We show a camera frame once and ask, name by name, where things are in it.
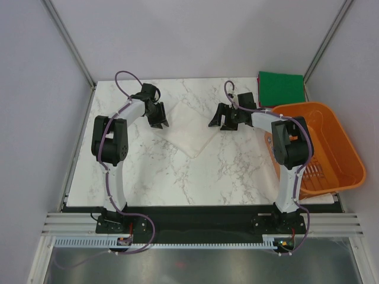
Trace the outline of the white coca-cola t-shirt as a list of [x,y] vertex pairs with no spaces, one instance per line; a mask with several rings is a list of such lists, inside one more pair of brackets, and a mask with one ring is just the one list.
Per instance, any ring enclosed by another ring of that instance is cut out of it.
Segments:
[[208,126],[208,118],[183,102],[170,110],[167,120],[169,127],[155,129],[155,134],[192,159],[204,150],[217,132],[216,128]]

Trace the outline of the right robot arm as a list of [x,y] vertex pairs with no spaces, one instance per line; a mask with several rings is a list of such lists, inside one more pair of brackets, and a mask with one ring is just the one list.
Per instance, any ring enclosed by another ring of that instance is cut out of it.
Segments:
[[280,166],[280,187],[275,206],[280,213],[271,218],[272,228],[284,233],[293,225],[289,213],[296,211],[301,178],[314,154],[309,130],[303,117],[286,117],[268,110],[233,107],[219,103],[209,127],[236,131],[244,123],[271,134],[272,151]]

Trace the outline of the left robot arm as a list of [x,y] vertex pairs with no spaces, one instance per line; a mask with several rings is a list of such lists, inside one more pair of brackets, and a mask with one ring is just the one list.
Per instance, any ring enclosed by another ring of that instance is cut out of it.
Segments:
[[126,206],[123,188],[123,163],[129,152],[128,127],[140,117],[147,118],[152,128],[169,126],[165,106],[160,100],[160,91],[139,92],[127,100],[125,106],[110,116],[95,118],[92,133],[91,153],[102,167],[105,175],[105,201],[103,207],[108,212],[116,212],[109,225],[118,233],[130,226],[130,219],[121,213]]

